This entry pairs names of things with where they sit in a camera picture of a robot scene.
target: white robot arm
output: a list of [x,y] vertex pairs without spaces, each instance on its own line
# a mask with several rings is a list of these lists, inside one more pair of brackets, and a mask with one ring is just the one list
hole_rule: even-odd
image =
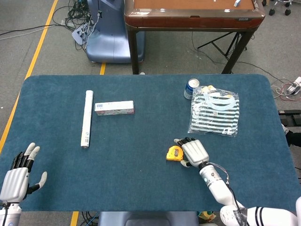
[[[225,205],[221,208],[220,216],[226,226],[301,226],[301,197],[296,202],[298,218],[291,212],[282,209],[253,207],[244,208],[237,202],[233,190],[229,186],[229,175],[227,171],[212,162],[209,155],[199,140],[186,137],[175,139],[189,160],[181,162],[182,165],[194,166],[200,169],[199,174],[205,181],[215,200]],[[214,166],[220,168],[227,174],[226,183],[222,180]]]
[[10,170],[4,178],[0,201],[3,209],[0,210],[0,226],[17,226],[19,224],[22,209],[19,203],[28,194],[42,188],[47,179],[47,172],[42,174],[39,183],[29,187],[29,175],[35,157],[40,147],[31,143],[25,152],[20,152],[13,160]]

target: tape measure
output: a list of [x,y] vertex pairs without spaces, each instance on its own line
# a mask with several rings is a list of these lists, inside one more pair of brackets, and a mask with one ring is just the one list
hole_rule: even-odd
[[166,154],[166,160],[181,161],[183,160],[183,156],[184,156],[183,149],[175,145],[168,149],[168,152]]

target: plastic bag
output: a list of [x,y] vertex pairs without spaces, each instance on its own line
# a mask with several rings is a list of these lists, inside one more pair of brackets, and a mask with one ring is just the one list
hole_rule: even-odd
[[188,133],[212,132],[235,137],[238,133],[238,94],[200,86],[193,90]]

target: white box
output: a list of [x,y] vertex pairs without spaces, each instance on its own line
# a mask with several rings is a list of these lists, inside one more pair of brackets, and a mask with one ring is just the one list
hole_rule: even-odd
[[97,115],[113,115],[113,114],[134,114],[134,102],[119,101],[119,102],[104,102],[95,104],[95,112]]

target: can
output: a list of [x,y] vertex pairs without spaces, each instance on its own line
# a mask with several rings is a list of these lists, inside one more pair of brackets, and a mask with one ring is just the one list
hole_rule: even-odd
[[193,94],[193,89],[199,87],[199,81],[197,79],[190,79],[188,83],[186,84],[186,88],[184,90],[184,97],[186,99],[191,100],[192,99],[192,94]]

